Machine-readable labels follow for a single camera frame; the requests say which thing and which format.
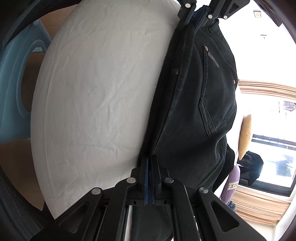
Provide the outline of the right beige curtain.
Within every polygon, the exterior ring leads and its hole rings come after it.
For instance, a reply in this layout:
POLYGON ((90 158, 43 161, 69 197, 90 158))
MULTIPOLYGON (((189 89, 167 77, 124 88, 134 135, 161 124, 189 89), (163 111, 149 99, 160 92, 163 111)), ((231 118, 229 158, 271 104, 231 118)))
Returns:
POLYGON ((276 226, 290 206, 290 202, 251 189, 237 187, 231 200, 236 213, 246 221, 276 226))

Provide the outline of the purple pillow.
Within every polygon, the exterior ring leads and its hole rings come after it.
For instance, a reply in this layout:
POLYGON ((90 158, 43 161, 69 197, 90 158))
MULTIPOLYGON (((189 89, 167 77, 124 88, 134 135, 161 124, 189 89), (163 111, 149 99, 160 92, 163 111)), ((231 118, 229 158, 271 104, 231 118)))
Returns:
POLYGON ((222 200, 222 202, 227 204, 231 200, 239 184, 239 180, 240 180, 240 168, 239 166, 234 165, 232 171, 230 172, 227 178, 223 191, 220 195, 220 199, 222 200))

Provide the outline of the black denim pants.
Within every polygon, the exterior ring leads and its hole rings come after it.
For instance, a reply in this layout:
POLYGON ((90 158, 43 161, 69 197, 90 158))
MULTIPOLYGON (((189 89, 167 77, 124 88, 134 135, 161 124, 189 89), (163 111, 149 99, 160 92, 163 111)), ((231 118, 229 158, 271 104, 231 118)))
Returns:
POLYGON ((173 33, 137 161, 156 156, 190 193, 215 191, 234 165, 226 135, 237 111, 235 59, 217 18, 198 25, 203 11, 173 33))

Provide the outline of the black garment on rack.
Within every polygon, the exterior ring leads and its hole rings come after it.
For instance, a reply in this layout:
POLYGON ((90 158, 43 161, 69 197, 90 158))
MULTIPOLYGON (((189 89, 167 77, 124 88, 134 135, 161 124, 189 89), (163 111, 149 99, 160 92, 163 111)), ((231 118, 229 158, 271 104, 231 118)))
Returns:
POLYGON ((251 186, 260 177, 263 160, 258 154, 247 151, 237 164, 240 168, 240 179, 243 180, 244 185, 251 186))

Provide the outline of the white wall socket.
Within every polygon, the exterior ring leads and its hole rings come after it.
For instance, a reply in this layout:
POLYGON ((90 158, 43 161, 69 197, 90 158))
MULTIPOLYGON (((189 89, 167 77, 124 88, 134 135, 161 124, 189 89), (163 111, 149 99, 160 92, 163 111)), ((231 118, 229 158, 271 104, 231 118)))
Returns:
POLYGON ((253 13, 254 13, 254 16, 256 18, 261 18, 262 17, 262 12, 259 11, 259 10, 254 10, 253 13))

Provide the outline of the light blue plastic stool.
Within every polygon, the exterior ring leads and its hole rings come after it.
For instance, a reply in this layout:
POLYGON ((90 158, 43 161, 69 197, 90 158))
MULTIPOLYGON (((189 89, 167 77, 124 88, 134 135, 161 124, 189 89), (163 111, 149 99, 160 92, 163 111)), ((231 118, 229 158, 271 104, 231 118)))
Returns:
POLYGON ((1 143, 31 136, 31 113, 21 99, 23 73, 34 52, 46 52, 51 38, 40 20, 24 28, 1 52, 1 143))

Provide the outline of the beige curtain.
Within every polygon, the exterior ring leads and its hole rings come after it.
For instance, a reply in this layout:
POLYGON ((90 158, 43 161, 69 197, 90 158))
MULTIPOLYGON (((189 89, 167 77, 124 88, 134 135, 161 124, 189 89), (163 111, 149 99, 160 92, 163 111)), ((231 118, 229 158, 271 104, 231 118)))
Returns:
POLYGON ((295 88, 286 85, 242 80, 238 81, 238 85, 241 92, 244 94, 260 94, 285 98, 293 101, 295 101, 296 98, 295 88))
POLYGON ((237 187, 231 200, 236 213, 246 221, 276 226, 290 206, 290 202, 251 189, 237 187))

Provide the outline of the beige folded duvet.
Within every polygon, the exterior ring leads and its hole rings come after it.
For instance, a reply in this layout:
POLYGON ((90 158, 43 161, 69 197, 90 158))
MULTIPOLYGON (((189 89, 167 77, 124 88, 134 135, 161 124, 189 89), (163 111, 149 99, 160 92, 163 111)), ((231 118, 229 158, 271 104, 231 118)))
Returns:
POLYGON ((227 206, 228 206, 233 212, 236 212, 236 204, 235 204, 232 200, 228 201, 226 205, 227 205, 227 206))

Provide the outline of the white bed mattress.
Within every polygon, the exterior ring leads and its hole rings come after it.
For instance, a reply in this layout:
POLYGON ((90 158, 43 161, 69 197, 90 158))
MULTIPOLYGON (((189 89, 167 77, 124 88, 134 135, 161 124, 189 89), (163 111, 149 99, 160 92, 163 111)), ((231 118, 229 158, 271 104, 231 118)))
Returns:
POLYGON ((179 8, 82 1, 53 38, 31 117, 35 171, 53 217, 130 176, 179 8))

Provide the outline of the black sliding door frame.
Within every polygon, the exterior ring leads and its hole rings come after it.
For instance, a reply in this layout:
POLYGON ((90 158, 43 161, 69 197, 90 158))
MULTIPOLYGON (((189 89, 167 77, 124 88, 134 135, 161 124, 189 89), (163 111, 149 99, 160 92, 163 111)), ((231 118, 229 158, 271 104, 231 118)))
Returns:
POLYGON ((295 142, 253 135, 247 151, 263 160, 260 177, 251 185, 239 184, 259 191, 290 197, 295 187, 295 142))

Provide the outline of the left beige curtain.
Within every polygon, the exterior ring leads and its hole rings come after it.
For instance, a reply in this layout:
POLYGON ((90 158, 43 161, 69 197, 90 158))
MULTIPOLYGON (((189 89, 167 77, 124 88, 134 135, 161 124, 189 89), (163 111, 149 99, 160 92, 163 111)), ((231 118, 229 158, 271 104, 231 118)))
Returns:
POLYGON ((238 85, 241 92, 244 94, 260 94, 285 98, 293 101, 295 101, 296 98, 295 88, 286 85, 242 80, 238 81, 238 85))

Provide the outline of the yellow pillow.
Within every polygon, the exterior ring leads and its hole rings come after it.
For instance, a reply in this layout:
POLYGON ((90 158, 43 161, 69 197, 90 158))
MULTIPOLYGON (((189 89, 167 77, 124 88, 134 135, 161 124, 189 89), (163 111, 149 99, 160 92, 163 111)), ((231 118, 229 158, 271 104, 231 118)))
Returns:
POLYGON ((252 138, 251 129, 252 129, 252 116, 251 114, 249 114, 244 117, 241 125, 239 143, 238 143, 239 160, 241 160, 247 152, 248 145, 252 138))

